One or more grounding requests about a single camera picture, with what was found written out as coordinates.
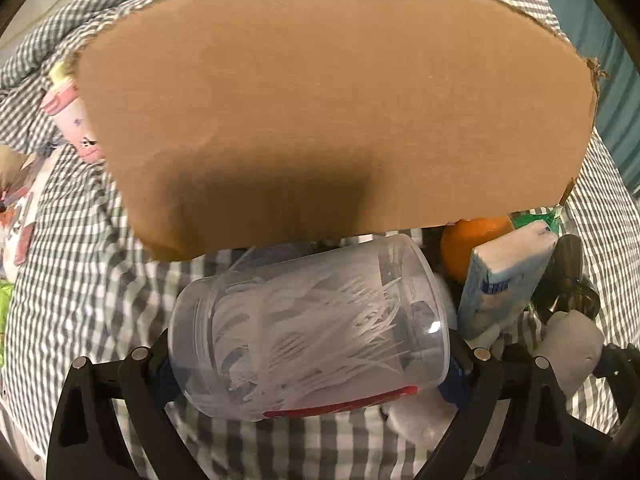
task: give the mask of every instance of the cardboard sheet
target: cardboard sheet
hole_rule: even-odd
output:
[[[163,0],[75,66],[160,259],[558,202],[596,90],[495,0]]]

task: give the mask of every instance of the bed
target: bed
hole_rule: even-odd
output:
[[[58,131],[38,110],[50,67],[154,1],[71,0],[34,26],[0,70],[0,142],[24,153],[60,145]],[[546,0],[503,1],[562,35]],[[150,261],[104,165],[83,164],[71,146],[61,149],[36,221],[15,283],[2,380],[15,425],[45,457],[71,361],[80,355],[92,362],[123,359],[131,348],[151,345],[180,291],[226,269],[241,251]],[[595,130],[563,222],[584,242],[585,272],[602,298],[596,322],[606,340],[640,343],[640,215]],[[541,332],[525,312],[507,338],[533,349]],[[124,406],[116,408],[136,467],[152,478]],[[616,429],[604,380],[591,376],[567,409],[601,431]],[[377,407],[258,423],[213,420],[185,402],[168,414],[210,478],[412,478],[429,452],[391,431]]]

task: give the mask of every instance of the clear plastic jar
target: clear plastic jar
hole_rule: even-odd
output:
[[[169,351],[196,408],[240,420],[386,402],[449,367],[438,287],[406,235],[197,280]]]

